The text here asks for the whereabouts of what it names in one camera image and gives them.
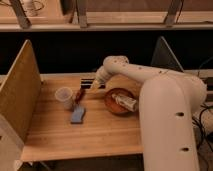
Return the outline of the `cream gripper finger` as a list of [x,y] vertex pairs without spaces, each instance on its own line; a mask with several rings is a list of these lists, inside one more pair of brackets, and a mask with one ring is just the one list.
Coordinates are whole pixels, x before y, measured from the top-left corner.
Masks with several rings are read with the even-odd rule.
[[101,84],[97,80],[94,80],[90,86],[90,91],[96,93],[99,90],[100,86]]

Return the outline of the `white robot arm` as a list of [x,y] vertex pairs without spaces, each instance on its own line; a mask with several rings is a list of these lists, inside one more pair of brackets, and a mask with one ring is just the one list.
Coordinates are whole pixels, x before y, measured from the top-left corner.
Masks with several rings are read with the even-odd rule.
[[207,97],[207,85],[195,75],[131,64],[108,56],[95,81],[120,74],[142,85],[139,94],[144,171],[200,171],[192,115]]

